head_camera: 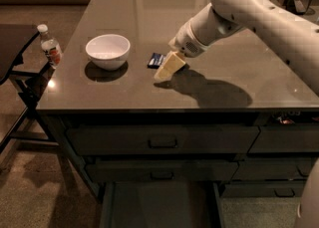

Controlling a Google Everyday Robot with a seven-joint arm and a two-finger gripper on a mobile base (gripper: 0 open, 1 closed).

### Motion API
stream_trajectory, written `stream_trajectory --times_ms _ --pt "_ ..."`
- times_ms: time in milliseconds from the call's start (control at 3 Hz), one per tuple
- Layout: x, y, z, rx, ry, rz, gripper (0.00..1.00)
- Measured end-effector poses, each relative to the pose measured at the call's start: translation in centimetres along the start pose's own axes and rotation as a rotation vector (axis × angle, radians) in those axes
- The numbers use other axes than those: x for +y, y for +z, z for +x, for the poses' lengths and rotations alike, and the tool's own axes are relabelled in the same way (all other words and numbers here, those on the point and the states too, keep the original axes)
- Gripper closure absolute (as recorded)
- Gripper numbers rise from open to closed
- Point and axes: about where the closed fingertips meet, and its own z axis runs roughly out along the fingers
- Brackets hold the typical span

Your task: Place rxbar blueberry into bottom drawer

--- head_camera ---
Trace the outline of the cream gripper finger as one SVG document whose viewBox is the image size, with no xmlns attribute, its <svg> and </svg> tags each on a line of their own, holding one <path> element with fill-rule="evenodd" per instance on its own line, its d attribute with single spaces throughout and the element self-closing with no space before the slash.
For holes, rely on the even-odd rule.
<svg viewBox="0 0 319 228">
<path fill-rule="evenodd" d="M 156 81 L 169 80 L 172 75 L 185 65 L 185 57 L 180 52 L 170 51 L 154 75 Z"/>
</svg>

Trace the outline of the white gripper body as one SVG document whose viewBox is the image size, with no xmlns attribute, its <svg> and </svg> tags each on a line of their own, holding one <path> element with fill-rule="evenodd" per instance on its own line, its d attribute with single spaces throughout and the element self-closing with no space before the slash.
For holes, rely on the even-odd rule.
<svg viewBox="0 0 319 228">
<path fill-rule="evenodd" d="M 179 28 L 168 44 L 172 51 L 195 58 L 208 49 L 206 38 L 206 24 L 202 20 L 190 19 Z"/>
</svg>

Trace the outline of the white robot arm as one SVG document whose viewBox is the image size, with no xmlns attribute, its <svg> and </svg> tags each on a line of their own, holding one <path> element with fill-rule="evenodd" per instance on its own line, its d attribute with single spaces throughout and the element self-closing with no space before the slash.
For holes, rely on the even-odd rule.
<svg viewBox="0 0 319 228">
<path fill-rule="evenodd" d="M 315 93 L 319 94 L 319 26 L 270 0 L 210 0 L 169 41 L 170 51 L 155 79 L 169 80 L 216 41 L 247 28 Z"/>
</svg>

